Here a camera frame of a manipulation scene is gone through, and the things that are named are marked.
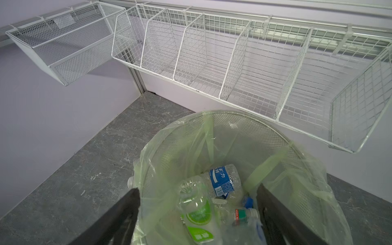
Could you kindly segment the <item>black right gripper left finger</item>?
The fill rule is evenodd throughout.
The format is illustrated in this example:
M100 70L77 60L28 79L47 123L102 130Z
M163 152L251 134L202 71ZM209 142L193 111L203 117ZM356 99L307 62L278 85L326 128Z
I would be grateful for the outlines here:
M129 245L138 219L140 192L129 190L71 245Z

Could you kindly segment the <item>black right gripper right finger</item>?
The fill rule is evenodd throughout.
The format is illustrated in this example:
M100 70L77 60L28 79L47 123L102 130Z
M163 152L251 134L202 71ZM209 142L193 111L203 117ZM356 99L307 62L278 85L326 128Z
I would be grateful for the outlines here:
M257 189L260 220L268 245L325 245L263 184Z

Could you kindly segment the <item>clear crushed bottle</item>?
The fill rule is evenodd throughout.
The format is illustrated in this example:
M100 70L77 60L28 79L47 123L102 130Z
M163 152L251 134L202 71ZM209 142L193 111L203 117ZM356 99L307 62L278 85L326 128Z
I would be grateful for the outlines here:
M266 238L256 209L214 202L224 245L265 245Z

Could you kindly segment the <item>clear bottle blue label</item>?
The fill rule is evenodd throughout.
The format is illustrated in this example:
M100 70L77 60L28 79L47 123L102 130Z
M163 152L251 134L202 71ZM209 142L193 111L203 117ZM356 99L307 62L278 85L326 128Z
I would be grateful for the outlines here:
M211 169L200 176L207 186L210 198L224 199L232 205L241 205L244 191L234 164Z

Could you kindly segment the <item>green label clear bottle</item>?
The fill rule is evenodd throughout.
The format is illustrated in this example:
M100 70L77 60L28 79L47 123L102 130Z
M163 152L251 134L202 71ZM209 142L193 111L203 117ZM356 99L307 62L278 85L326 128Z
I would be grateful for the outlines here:
M193 241L198 245L221 245L221 230L208 188L200 176L183 180L177 189L178 209Z

